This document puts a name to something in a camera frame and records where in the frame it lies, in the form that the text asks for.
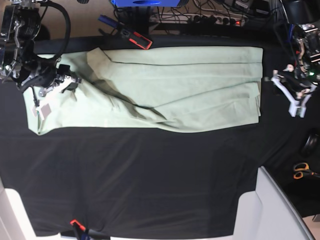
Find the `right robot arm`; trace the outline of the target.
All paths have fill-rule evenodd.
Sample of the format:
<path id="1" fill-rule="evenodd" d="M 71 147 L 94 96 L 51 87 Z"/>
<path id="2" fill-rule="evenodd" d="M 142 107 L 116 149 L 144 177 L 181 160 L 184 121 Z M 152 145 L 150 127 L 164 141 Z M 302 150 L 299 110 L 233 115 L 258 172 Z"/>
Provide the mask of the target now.
<path id="1" fill-rule="evenodd" d="M 62 13 L 65 34 L 58 52 L 50 58 L 38 56 L 35 38 L 42 25 L 42 16 L 35 6 L 54 8 Z M 51 0 L 13 0 L 4 9 L 0 27 L 0 79 L 14 82 L 24 93 L 29 88 L 42 88 L 42 96 L 58 90 L 73 91 L 82 82 L 69 65 L 58 64 L 65 53 L 71 33 L 71 20 L 66 9 Z"/>

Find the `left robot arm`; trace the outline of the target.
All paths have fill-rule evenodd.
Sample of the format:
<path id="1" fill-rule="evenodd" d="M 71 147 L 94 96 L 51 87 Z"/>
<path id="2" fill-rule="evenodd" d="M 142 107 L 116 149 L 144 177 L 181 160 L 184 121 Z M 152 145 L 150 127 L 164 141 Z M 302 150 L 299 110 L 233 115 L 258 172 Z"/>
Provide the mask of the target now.
<path id="1" fill-rule="evenodd" d="M 318 0 L 281 0 L 286 23 L 287 43 L 273 28 L 293 61 L 293 69 L 280 70 L 276 77 L 295 100 L 310 97 L 320 87 L 320 2 Z"/>

